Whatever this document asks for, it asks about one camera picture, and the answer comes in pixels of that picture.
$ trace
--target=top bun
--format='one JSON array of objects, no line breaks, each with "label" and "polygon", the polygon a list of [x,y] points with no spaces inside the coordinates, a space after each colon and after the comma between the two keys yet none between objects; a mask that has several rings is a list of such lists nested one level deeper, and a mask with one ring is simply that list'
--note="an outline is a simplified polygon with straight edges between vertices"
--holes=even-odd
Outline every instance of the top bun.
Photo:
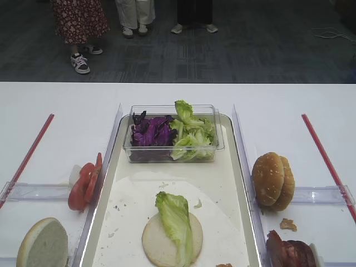
[{"label": "top bun", "polygon": [[257,200],[272,206],[280,196],[284,183],[284,167],[279,155],[269,152],[260,156],[252,169]]}]

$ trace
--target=bottom bun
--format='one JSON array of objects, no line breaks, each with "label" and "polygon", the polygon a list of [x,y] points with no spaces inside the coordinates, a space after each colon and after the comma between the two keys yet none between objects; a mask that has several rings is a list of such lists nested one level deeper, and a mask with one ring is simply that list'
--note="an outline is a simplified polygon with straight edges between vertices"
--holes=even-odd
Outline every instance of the bottom bun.
[{"label": "bottom bun", "polygon": [[68,236],[55,218],[45,218],[31,227],[17,254],[16,267],[65,267]]},{"label": "bottom bun", "polygon": [[[201,224],[192,213],[189,213],[193,234],[193,260],[198,258],[202,247]],[[142,233],[142,245],[148,259],[158,267],[176,266],[177,247],[166,235],[160,215],[157,213],[145,226]]]}]

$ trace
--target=red straw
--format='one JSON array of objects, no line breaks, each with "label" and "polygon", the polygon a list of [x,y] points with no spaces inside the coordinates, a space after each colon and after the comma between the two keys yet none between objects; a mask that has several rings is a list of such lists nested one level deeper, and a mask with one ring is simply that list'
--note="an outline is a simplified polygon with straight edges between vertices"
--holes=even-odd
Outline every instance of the red straw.
[{"label": "red straw", "polygon": [[318,136],[317,136],[317,133],[314,131],[313,129],[313,126],[312,124],[310,123],[308,117],[306,116],[306,114],[302,114],[301,116],[312,136],[312,138],[314,139],[314,142],[315,144],[317,145],[319,151],[320,151],[320,154],[322,155],[332,177],[334,178],[334,181],[336,183],[337,186],[339,186],[339,188],[341,189],[341,192],[342,192],[342,195],[345,199],[345,202],[347,204],[347,207],[349,208],[349,211],[351,213],[351,216],[352,218],[354,219],[355,223],[356,223],[356,210],[355,210],[355,207],[354,205],[351,204],[351,200],[350,200],[350,197],[349,195],[347,194],[346,190],[345,190],[345,187],[343,185],[343,183],[341,182],[341,179],[339,178],[339,175],[338,173],[336,172],[332,162],[330,161],[329,157],[328,157],[328,154],[325,152],[324,150],[324,147],[322,145],[322,143],[320,142]]},{"label": "red straw", "polygon": [[50,126],[52,120],[53,120],[54,114],[50,114],[47,121],[44,123],[41,131],[39,132],[39,134],[37,135],[36,139],[34,140],[32,146],[30,147],[30,149],[28,150],[26,156],[24,157],[22,163],[20,164],[19,168],[17,169],[15,175],[13,176],[10,185],[4,195],[4,198],[2,200],[0,200],[0,209],[1,207],[4,205],[4,203],[6,202],[6,198],[8,197],[8,195],[10,194],[11,190],[13,189],[15,183],[17,182],[17,180],[19,179],[21,173],[23,172],[24,168],[26,167],[28,161],[30,160],[34,150],[36,149],[38,143],[40,142],[40,140],[42,139],[43,135],[45,134],[45,132],[47,131],[48,127]]}]

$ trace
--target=sneaker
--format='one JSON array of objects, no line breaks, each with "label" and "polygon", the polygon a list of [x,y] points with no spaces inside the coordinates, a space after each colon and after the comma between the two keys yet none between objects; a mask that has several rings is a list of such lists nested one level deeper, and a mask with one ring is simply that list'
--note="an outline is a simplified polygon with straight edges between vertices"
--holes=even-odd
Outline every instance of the sneaker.
[{"label": "sneaker", "polygon": [[90,72],[90,68],[87,65],[87,59],[79,53],[71,55],[71,63],[79,74],[87,74]]},{"label": "sneaker", "polygon": [[84,53],[89,53],[91,55],[101,55],[102,49],[100,47],[94,46],[92,44],[84,44],[81,47],[81,51]]},{"label": "sneaker", "polygon": [[131,39],[134,37],[134,33],[132,32],[132,29],[129,29],[127,27],[121,26],[121,32],[122,35],[127,39]]},{"label": "sneaker", "polygon": [[188,26],[183,26],[182,24],[177,24],[176,26],[174,26],[172,29],[171,29],[171,33],[174,33],[174,34],[180,34],[184,29],[187,29]]},{"label": "sneaker", "polygon": [[215,33],[219,30],[214,24],[206,24],[204,28],[206,28],[209,33]]},{"label": "sneaker", "polygon": [[148,32],[148,29],[146,27],[146,25],[141,24],[139,27],[139,36],[146,36]]}]

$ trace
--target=tomato slice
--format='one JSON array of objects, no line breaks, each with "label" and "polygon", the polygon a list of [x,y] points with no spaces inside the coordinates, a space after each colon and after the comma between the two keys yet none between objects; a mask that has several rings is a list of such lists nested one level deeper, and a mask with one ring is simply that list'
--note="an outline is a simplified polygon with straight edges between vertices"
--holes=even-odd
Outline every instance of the tomato slice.
[{"label": "tomato slice", "polygon": [[84,195],[87,191],[89,183],[90,174],[87,173],[85,176],[81,175],[79,180],[74,184],[68,197],[68,206],[71,210],[82,211],[85,209],[86,202],[84,199]]},{"label": "tomato slice", "polygon": [[91,174],[88,189],[85,192],[85,196],[84,196],[85,201],[88,203],[92,201],[95,185],[98,180],[98,175],[100,173],[101,168],[102,168],[102,157],[101,157],[101,153],[98,153],[98,156],[96,158],[95,169]]},{"label": "tomato slice", "polygon": [[87,163],[80,170],[80,178],[74,184],[69,197],[68,206],[71,210],[83,211],[88,203],[92,201],[98,175],[102,168],[102,157],[99,152],[96,164]]},{"label": "tomato slice", "polygon": [[94,170],[95,166],[93,163],[87,163],[83,166],[83,168],[80,170],[79,175],[86,175],[86,174],[90,174],[93,170]]}]

